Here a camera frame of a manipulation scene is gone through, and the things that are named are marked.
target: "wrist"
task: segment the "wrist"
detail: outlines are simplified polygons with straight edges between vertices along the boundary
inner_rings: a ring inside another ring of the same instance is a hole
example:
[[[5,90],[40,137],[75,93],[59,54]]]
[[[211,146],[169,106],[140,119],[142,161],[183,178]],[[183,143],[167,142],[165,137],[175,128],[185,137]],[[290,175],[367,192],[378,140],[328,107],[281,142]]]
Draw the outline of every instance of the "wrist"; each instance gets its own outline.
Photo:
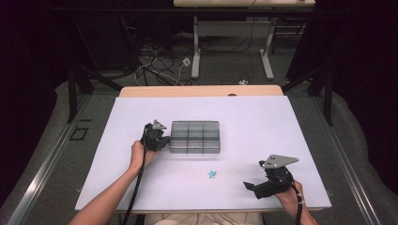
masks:
[[[300,225],[317,225],[317,222],[308,210],[303,210],[301,213]]]
[[[129,176],[136,176],[140,171],[141,167],[136,165],[130,165],[129,168],[126,170],[126,174]]]

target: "small blue object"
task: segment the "small blue object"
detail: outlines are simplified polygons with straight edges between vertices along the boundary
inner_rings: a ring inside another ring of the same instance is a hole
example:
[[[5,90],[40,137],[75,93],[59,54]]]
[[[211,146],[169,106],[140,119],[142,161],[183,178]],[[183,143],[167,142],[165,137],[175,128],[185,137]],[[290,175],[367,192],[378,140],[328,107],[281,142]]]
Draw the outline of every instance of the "small blue object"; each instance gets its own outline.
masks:
[[[216,176],[216,174],[217,174],[217,172],[210,171],[208,173],[208,178],[214,178]]]

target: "electrical outlet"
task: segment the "electrical outlet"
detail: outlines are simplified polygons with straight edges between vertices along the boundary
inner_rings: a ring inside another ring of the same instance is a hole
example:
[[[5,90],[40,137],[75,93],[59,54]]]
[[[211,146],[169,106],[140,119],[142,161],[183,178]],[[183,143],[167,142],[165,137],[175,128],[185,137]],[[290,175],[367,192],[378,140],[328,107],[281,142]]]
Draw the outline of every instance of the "electrical outlet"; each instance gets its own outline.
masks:
[[[187,67],[191,64],[191,61],[189,58],[185,58],[184,60],[182,60],[182,63],[184,64],[185,67]]]

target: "white table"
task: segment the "white table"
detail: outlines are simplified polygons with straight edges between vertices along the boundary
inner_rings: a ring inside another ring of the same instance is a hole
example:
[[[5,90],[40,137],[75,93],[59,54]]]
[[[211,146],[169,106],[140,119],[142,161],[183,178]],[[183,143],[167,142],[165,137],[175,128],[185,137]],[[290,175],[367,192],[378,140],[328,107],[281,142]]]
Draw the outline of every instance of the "white table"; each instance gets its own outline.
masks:
[[[184,8],[312,8],[314,0],[175,0],[175,7]],[[193,42],[194,53],[191,76],[199,77],[200,48],[199,36],[225,36],[225,37],[267,37],[266,46],[260,50],[261,60],[268,80],[273,80],[271,65],[268,59],[270,44],[273,39],[276,18],[268,22],[210,22],[198,21],[193,17]]]
[[[198,93],[203,89],[215,90],[200,87]],[[239,86],[229,89],[241,90]],[[141,138],[144,125],[154,119],[168,127],[164,135],[170,135],[175,120],[219,121],[222,149],[219,155],[176,155],[163,149],[145,169],[133,213],[280,210],[282,207],[275,197],[257,200],[243,186],[243,181],[256,185],[267,181],[258,161],[271,154],[299,159],[287,168],[305,186],[310,209],[331,207],[287,97],[118,97],[76,204],[77,210],[128,168],[132,142]],[[208,177],[210,171],[217,172],[214,178]],[[117,210],[127,210],[134,185],[135,182]]]

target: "white tabletop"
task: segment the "white tabletop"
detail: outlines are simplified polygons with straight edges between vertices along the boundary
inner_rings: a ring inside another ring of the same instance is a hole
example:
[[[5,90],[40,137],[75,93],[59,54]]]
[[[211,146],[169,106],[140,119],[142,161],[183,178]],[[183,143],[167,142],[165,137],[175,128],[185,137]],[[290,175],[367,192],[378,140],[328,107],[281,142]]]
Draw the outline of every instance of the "white tabletop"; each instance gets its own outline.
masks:
[[[174,0],[175,7],[310,7],[314,0]]]
[[[287,169],[305,187],[307,206],[331,207],[287,97],[119,97],[76,204],[82,209],[129,166],[130,146],[157,119],[170,135],[176,120],[220,122],[219,155],[176,155],[167,148],[145,168],[132,212],[225,212],[281,209],[275,197],[257,200],[243,181],[266,182],[259,160],[298,158]],[[209,178],[210,171],[217,172]],[[117,210],[127,210],[135,182]]]

